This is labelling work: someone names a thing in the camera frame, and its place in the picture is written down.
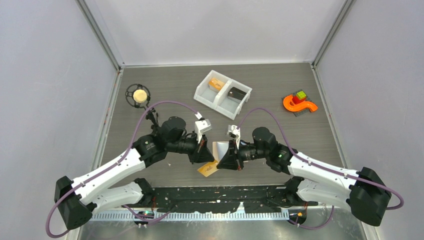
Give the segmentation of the beige card holder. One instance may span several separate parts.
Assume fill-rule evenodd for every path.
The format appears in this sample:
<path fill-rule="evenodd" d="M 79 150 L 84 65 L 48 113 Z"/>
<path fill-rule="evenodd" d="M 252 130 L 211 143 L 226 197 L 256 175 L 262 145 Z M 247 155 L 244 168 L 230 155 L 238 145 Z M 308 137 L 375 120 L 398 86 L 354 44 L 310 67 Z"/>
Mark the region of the beige card holder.
<path fill-rule="evenodd" d="M 229 149 L 228 141 L 214 141 L 212 143 L 212 155 L 219 163 Z"/>

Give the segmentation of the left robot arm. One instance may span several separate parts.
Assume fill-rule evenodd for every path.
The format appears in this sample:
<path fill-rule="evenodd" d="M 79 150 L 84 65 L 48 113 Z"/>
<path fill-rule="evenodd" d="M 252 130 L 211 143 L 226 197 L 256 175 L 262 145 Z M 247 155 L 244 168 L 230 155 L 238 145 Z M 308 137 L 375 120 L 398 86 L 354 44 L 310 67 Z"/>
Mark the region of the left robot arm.
<path fill-rule="evenodd" d="M 87 223 L 93 215 L 123 205 L 148 207 L 154 191 L 144 178 L 114 187 L 122 179 L 162 161 L 168 153 L 187 155 L 194 163 L 211 163 L 214 156 L 207 147 L 206 132 L 212 128 L 208 119 L 194 123 L 194 131 L 186 131 L 186 122 L 171 116 L 162 125 L 154 124 L 152 132 L 133 142 L 113 160 L 80 177 L 63 176 L 56 181 L 54 202 L 67 230 Z"/>

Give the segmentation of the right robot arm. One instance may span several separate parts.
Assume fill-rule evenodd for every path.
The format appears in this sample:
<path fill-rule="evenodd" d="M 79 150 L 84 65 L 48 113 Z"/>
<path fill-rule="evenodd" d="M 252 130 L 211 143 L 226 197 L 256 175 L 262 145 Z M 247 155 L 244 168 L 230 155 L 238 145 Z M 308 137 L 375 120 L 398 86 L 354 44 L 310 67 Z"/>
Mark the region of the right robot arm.
<path fill-rule="evenodd" d="M 241 140 L 236 125 L 229 125 L 227 134 L 231 140 L 218 169 L 240 171 L 246 162 L 264 159 L 273 171 L 292 176 L 285 183 L 291 205 L 319 202 L 350 211 L 368 225 L 381 225 L 392 194 L 373 169 L 357 171 L 313 159 L 279 143 L 266 127 L 254 129 L 252 143 Z"/>

